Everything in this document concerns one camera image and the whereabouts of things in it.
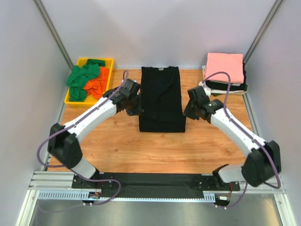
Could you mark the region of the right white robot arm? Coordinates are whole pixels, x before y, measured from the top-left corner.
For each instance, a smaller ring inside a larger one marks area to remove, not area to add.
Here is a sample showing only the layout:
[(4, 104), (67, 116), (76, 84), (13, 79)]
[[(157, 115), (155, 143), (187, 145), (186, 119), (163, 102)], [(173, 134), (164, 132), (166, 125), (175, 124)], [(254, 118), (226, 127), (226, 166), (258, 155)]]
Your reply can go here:
[(226, 107), (222, 101), (210, 100), (202, 86), (188, 90), (189, 101), (184, 115), (193, 120), (203, 119), (222, 131), (243, 153), (245, 162), (242, 165), (226, 164), (215, 170), (212, 185), (222, 190), (230, 182), (245, 181), (253, 187), (267, 184), (276, 177), (277, 185), (281, 186), (280, 147), (275, 141), (266, 141), (251, 132)]

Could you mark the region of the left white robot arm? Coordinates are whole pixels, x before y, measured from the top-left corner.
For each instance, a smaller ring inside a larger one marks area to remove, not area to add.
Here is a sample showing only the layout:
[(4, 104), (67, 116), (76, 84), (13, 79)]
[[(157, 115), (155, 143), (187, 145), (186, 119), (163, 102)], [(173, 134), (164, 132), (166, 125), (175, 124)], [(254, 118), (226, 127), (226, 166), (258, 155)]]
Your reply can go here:
[(48, 141), (48, 152), (66, 168), (80, 177), (88, 189), (94, 189), (99, 183), (99, 170), (83, 156), (80, 143), (84, 138), (106, 119), (121, 111), (127, 115), (140, 115), (141, 85), (131, 79), (122, 82), (121, 86), (110, 89), (76, 119), (63, 126), (55, 124), (51, 127)]

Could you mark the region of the black t shirt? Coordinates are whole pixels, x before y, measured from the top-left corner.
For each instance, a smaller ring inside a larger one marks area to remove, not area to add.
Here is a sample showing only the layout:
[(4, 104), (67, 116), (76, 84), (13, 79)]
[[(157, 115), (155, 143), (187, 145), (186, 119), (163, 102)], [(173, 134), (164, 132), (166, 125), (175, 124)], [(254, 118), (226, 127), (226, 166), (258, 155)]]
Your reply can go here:
[(142, 67), (139, 130), (155, 133), (184, 133), (180, 72), (178, 67)]

